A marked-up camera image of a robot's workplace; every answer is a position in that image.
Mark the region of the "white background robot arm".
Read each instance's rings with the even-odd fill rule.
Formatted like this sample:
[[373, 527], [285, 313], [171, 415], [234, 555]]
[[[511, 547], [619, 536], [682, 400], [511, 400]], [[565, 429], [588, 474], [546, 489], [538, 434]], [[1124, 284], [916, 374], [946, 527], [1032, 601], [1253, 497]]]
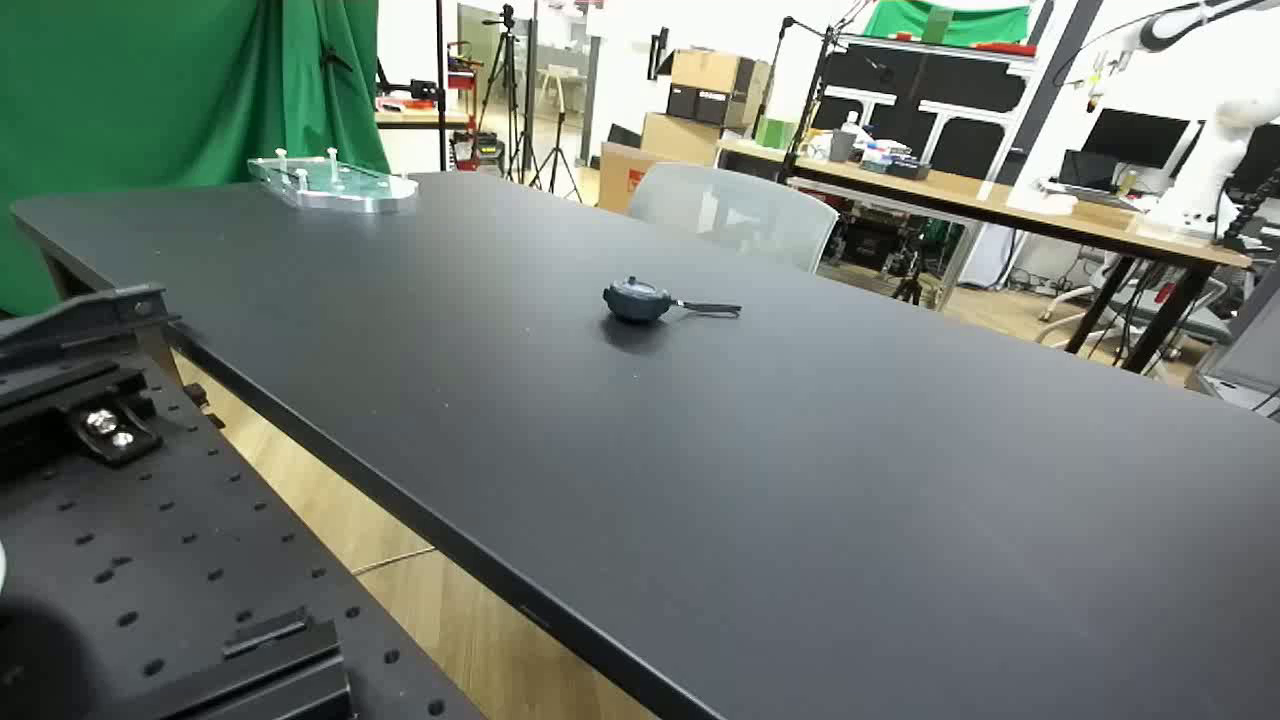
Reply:
[[1277, 96], [1224, 99], [1195, 140], [1191, 154], [1178, 172], [1171, 187], [1150, 210], [1161, 230], [1208, 236], [1218, 225], [1218, 196], [1237, 163], [1249, 154], [1257, 129], [1280, 115]]

